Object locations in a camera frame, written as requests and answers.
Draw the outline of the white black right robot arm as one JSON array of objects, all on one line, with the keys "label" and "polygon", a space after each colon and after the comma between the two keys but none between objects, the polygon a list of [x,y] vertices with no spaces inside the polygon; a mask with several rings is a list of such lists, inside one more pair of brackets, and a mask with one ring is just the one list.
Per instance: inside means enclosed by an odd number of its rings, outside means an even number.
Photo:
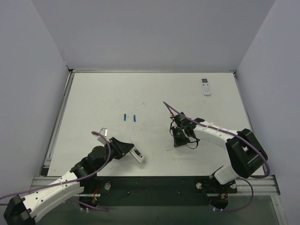
[{"label": "white black right robot arm", "polygon": [[171,117],[170,134],[174,139],[174,147],[208,141],[227,150],[230,164],[217,169],[212,177],[225,185],[236,178],[252,176],[268,160],[268,156],[254,133],[245,128],[242,131],[224,129],[201,118],[187,118],[184,113]]}]

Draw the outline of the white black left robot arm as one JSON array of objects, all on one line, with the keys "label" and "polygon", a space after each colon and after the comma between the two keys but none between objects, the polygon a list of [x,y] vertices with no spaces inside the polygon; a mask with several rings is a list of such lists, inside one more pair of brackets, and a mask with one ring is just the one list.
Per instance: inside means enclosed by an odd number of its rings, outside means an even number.
[{"label": "white black left robot arm", "polygon": [[96,146],[80,162],[49,185],[32,190],[30,194],[12,197],[4,211],[8,225],[35,225],[48,212],[67,199],[83,191],[96,188],[94,178],[113,159],[121,159],[135,148],[133,143],[121,142],[114,137]]}]

